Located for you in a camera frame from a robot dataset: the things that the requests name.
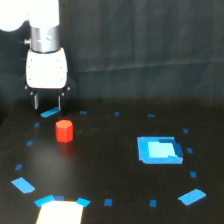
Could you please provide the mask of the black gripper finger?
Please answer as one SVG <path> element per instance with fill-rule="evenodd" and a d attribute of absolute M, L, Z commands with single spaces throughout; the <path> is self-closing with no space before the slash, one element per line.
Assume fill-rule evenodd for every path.
<path fill-rule="evenodd" d="M 58 107 L 59 107 L 59 110 L 63 110 L 64 105 L 65 105 L 65 94 L 62 93 L 62 94 L 60 94 L 58 96 Z"/>
<path fill-rule="evenodd" d="M 37 110 L 39 107 L 39 96 L 37 92 L 32 92 L 32 100 L 34 109 Z"/>

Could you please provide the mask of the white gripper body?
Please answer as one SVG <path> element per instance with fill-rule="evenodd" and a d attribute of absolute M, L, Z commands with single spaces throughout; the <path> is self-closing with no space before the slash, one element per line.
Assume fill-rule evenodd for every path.
<path fill-rule="evenodd" d="M 45 54 L 28 50 L 24 88 L 31 95 L 38 90 L 66 89 L 68 84 L 68 65 L 63 48 Z"/>

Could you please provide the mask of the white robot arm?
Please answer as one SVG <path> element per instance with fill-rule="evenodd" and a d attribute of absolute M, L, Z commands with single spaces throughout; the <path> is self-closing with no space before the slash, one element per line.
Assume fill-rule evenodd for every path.
<path fill-rule="evenodd" d="M 71 89 L 68 64 L 60 44 L 59 0 L 0 0 L 0 30 L 13 32 L 28 22 L 30 38 L 26 57 L 25 87 L 39 107 L 39 90 L 58 90 L 58 110 L 65 109 L 66 92 Z"/>

